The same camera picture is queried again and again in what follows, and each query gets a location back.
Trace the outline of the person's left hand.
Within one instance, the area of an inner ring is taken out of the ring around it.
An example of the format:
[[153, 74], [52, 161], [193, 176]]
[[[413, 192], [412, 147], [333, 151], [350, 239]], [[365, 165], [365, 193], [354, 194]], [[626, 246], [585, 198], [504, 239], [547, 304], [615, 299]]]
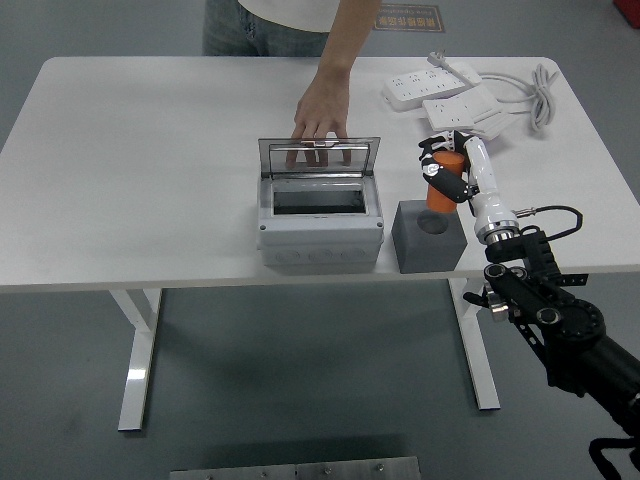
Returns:
[[348, 74], [316, 73], [298, 101], [293, 140], [348, 137], [349, 81]]

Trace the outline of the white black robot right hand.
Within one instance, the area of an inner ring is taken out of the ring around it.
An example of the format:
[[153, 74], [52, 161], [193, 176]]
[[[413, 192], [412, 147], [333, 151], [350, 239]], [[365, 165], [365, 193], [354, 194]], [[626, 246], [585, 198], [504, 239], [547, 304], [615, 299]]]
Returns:
[[[515, 213], [500, 198], [496, 178], [484, 142], [467, 133], [444, 131], [419, 143], [424, 180], [449, 200], [468, 201], [475, 218], [474, 231], [482, 245], [514, 238], [519, 234]], [[436, 162], [438, 152], [456, 152], [464, 158], [468, 181]]]

